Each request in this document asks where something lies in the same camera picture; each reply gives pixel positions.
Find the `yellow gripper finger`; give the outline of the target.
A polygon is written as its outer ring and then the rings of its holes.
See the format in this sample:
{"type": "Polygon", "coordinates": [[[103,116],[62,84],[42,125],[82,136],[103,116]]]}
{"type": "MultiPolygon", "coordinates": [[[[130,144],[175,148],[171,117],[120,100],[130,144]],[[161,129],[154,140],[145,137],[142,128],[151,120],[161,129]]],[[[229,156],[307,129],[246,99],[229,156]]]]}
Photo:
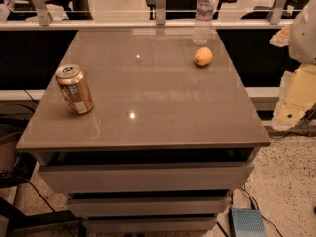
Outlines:
{"type": "Polygon", "coordinates": [[[294,72],[285,71],[278,96],[272,128],[295,127],[316,104],[316,65],[301,65],[294,72]]]}

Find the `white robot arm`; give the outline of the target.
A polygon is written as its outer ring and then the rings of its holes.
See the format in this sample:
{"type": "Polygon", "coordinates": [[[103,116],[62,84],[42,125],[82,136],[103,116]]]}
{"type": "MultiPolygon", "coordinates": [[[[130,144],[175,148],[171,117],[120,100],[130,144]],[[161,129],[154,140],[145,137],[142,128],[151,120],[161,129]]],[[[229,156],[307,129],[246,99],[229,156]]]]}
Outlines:
{"type": "Polygon", "coordinates": [[[278,31],[270,43],[283,40],[288,41],[289,56],[300,66],[294,72],[285,71],[281,78],[271,123],[277,131],[298,125],[316,104],[316,0],[310,0],[293,24],[278,31]]]}

